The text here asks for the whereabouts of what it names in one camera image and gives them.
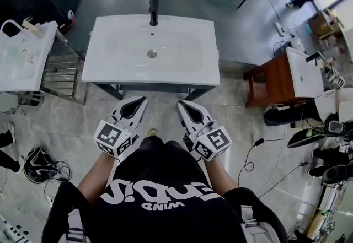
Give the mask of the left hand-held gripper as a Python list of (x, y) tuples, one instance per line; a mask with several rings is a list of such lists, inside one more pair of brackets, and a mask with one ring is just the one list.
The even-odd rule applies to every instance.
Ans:
[(118, 159), (139, 137), (135, 130), (147, 108), (145, 96), (123, 99), (113, 109), (113, 115), (100, 120), (93, 139), (98, 149)]

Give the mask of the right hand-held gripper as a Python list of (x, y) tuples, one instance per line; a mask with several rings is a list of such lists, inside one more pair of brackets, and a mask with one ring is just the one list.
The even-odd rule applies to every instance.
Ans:
[(197, 152), (203, 160), (216, 159), (233, 144), (225, 127), (211, 122), (211, 115), (203, 106), (192, 101), (179, 100), (177, 110), (188, 131), (183, 138), (185, 145), (191, 152)]

